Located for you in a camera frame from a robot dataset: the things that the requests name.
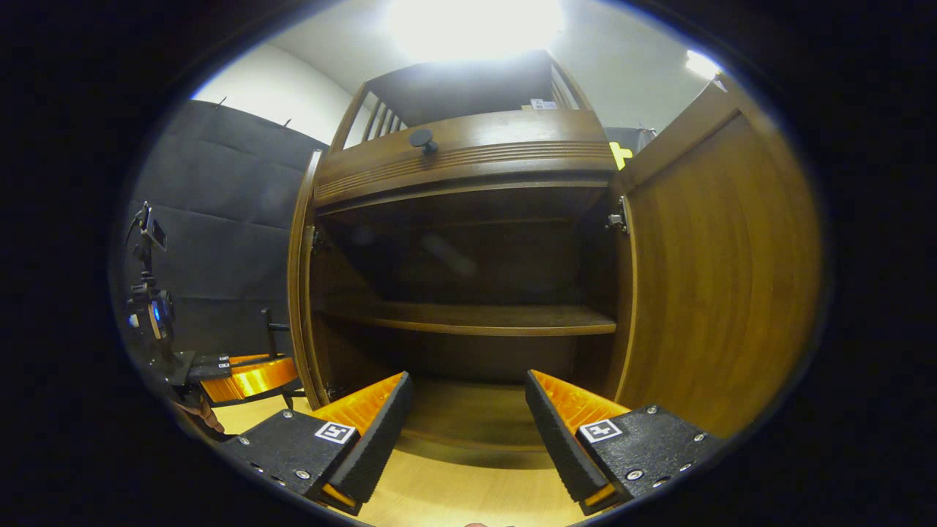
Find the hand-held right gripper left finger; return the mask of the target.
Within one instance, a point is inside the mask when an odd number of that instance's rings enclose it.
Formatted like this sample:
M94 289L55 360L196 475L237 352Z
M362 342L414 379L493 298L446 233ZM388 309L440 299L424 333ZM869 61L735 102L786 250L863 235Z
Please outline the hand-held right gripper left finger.
M371 500L413 396L401 371L324 407L282 410L220 443L220 456L284 493L357 516Z

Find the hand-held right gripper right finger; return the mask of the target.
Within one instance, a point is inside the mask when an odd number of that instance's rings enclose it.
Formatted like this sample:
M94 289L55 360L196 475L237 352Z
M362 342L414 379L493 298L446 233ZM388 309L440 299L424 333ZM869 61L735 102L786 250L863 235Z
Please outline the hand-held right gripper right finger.
M629 409L538 370L526 371L525 399L586 516L656 493L715 460L726 443L660 405Z

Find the black door handle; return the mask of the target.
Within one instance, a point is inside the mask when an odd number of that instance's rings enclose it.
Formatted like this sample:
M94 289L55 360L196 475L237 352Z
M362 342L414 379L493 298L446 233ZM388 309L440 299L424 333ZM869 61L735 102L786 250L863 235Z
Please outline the black door handle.
M288 356L287 354L278 353L277 349L277 335L278 334L290 334L291 327L290 324L282 324L277 321L272 320L272 310L270 307L261 308L260 311L262 321L264 322L264 329L266 333L266 340L268 344L268 356L271 358L278 358L282 356Z

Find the wooden shoe cabinet door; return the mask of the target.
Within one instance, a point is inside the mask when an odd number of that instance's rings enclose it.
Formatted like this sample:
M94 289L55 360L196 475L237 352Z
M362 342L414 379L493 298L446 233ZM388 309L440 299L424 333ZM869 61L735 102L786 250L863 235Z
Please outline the wooden shoe cabinet door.
M606 389L730 437L796 379L829 290L809 174L777 120L719 74L613 176L621 373Z
M288 321L294 361L305 398L311 409L320 408L328 400L324 391L313 339L313 320L309 300L309 277L314 247L314 176L324 151L313 150L307 170L302 174L287 252Z

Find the wooden double-door shoe cabinet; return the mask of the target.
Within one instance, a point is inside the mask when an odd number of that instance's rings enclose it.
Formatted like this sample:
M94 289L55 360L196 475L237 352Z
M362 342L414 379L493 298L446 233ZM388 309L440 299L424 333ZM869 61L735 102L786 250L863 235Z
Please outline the wooden double-door shoe cabinet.
M522 111L530 99L562 109ZM434 154L411 147L429 129ZM581 87L549 51L412 64L365 81L314 176L309 300L328 400L407 370L403 435L419 446L542 452L524 396L541 370L612 398L619 251L606 230L616 163ZM351 300L582 304L613 334L483 337L316 313Z

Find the wooden inner shelf board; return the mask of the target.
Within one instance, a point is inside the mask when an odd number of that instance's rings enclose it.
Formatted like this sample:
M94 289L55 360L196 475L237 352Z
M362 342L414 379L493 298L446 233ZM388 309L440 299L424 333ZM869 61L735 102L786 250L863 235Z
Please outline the wooden inner shelf board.
M316 313L365 326L483 337L575 337L616 333L612 318L582 304L426 304L351 300Z

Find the small ceiling light panel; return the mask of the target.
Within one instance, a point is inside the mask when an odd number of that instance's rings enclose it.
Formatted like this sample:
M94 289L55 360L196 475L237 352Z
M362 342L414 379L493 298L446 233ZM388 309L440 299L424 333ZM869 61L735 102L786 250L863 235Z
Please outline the small ceiling light panel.
M713 81L720 73L723 73L719 64L707 57L706 54L693 49L686 51L684 67L693 75L706 81Z

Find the large ceiling light panel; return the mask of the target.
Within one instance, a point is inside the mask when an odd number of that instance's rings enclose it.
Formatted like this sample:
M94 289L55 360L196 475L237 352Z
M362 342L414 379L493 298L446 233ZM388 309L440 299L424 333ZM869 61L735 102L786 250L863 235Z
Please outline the large ceiling light panel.
M559 0L391 0L384 26L416 62L499 58L562 33Z

